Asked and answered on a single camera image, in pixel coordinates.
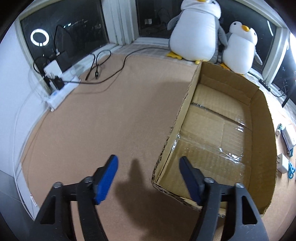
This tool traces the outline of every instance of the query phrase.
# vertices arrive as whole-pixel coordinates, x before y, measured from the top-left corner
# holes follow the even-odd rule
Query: white cable
[[[30,211],[28,210],[26,204],[24,203],[23,201],[23,198],[22,198],[22,195],[20,193],[20,189],[18,187],[18,184],[17,184],[17,179],[16,179],[16,171],[15,171],[15,136],[16,136],[16,127],[17,127],[17,121],[18,121],[18,118],[19,118],[19,114],[22,110],[22,108],[24,107],[24,105],[27,103],[28,99],[31,97],[31,95],[34,93],[34,91],[37,89],[37,87],[39,86],[40,84],[38,83],[33,89],[32,91],[29,93],[29,95],[27,96],[27,98],[25,99],[25,101],[23,102],[23,104],[21,105],[21,107],[19,108],[19,110],[17,111],[17,114],[16,114],[16,117],[15,117],[15,125],[14,125],[14,130],[13,130],[13,141],[12,141],[12,168],[13,168],[13,175],[14,175],[14,179],[15,179],[15,185],[16,185],[16,188],[17,188],[17,193],[20,197],[20,201],[22,203],[22,205],[24,206],[24,209],[26,210],[26,212],[28,213],[29,217],[31,219],[34,220],[33,216],[31,215]]]

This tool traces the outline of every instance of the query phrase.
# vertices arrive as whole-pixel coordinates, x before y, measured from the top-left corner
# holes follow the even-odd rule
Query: bright light
[[[270,31],[270,33],[271,33],[271,35],[272,35],[272,37],[274,36],[274,33],[272,32],[272,30],[271,30],[271,26],[270,26],[270,23],[269,23],[269,21],[267,20],[267,24],[268,24],[268,27],[269,27],[269,31]]]
[[[294,61],[296,63],[296,38],[292,33],[290,33],[290,46]]]
[[[45,36],[46,40],[45,40],[43,43],[38,43],[38,42],[35,41],[35,39],[33,38],[33,36],[34,36],[35,33],[41,33],[41,34],[43,34],[43,35]],[[43,29],[40,29],[40,28],[35,29],[35,30],[33,30],[33,32],[31,33],[31,42],[32,42],[34,45],[36,45],[36,46],[40,46],[40,47],[45,46],[45,45],[47,45],[48,42],[49,42],[49,35],[48,35],[48,33],[47,33],[45,30],[43,30]]]

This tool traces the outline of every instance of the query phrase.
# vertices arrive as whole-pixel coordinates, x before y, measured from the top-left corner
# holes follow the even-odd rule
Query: window
[[[276,26],[258,12],[235,0],[216,1],[221,7],[222,14],[220,25],[226,33],[228,33],[230,25],[235,21],[240,21],[242,24],[247,25],[256,31],[258,35],[256,51],[260,56],[263,65],[261,66],[254,61],[252,68],[262,74],[274,42]]]
[[[226,33],[230,25],[240,21],[253,28],[258,35],[256,51],[263,65],[253,62],[253,69],[262,74],[274,43],[277,27],[255,10],[236,0],[217,0],[221,7],[220,24]],[[180,14],[182,0],[136,0],[139,35],[169,39],[172,33],[166,30],[170,19]]]
[[[280,94],[287,94],[296,80],[296,49],[294,49],[296,47],[295,43],[296,38],[291,34],[289,39],[289,48],[286,51],[281,67],[272,82],[279,88]],[[296,93],[293,93],[290,98],[295,104]]]
[[[183,0],[136,0],[140,37],[169,39],[168,22],[181,12]]]
[[[58,1],[23,18],[20,25],[42,74],[47,61],[55,59],[55,48],[65,51],[65,61],[73,65],[108,43],[100,0]]]

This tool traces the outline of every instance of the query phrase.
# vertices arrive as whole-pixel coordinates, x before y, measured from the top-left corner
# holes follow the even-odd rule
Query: large penguin plush
[[[218,43],[227,46],[227,38],[220,26],[221,8],[215,0],[184,0],[181,13],[168,23],[174,28],[169,40],[169,57],[216,63]]]
[[[262,65],[262,60],[256,52],[258,36],[254,29],[241,22],[233,22],[226,36],[228,45],[223,51],[222,63],[228,68],[238,74],[246,74],[252,68],[254,58]]]

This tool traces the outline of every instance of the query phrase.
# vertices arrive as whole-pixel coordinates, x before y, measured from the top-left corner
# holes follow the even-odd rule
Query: penguin wing
[[[260,56],[259,56],[259,55],[257,54],[257,52],[256,52],[256,47],[255,47],[255,55],[254,55],[254,58],[255,58],[255,60],[256,60],[256,62],[257,62],[258,64],[263,65],[263,62],[262,62]]]
[[[219,26],[218,28],[218,38],[220,40],[220,43],[222,43],[226,47],[228,44],[229,38],[227,38],[225,31],[221,26]]]
[[[226,34],[226,38],[227,38],[227,41],[230,39],[230,36],[232,35],[232,33],[227,33]]]
[[[172,18],[169,21],[168,26],[167,26],[167,30],[171,30],[177,25],[182,13],[183,13],[183,11],[178,16]]]

